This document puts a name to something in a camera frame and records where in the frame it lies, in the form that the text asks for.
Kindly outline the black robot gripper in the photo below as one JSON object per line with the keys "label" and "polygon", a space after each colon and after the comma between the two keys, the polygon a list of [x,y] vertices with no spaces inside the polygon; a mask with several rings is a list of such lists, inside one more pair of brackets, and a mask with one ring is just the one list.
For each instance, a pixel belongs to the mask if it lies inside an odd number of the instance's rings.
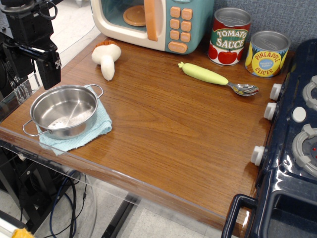
{"label": "black robot gripper", "polygon": [[21,46],[35,48],[36,64],[45,90],[61,81],[61,60],[51,40],[53,34],[50,9],[54,4],[3,4],[1,33]]}

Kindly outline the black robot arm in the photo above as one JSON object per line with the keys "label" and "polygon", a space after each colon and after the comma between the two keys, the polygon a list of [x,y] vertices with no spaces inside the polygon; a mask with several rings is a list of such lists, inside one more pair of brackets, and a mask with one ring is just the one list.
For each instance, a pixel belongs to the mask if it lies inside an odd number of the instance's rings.
{"label": "black robot arm", "polygon": [[0,2],[0,82],[5,85],[8,63],[14,75],[25,80],[37,69],[48,90],[61,81],[61,60],[51,40],[56,0],[2,0]]}

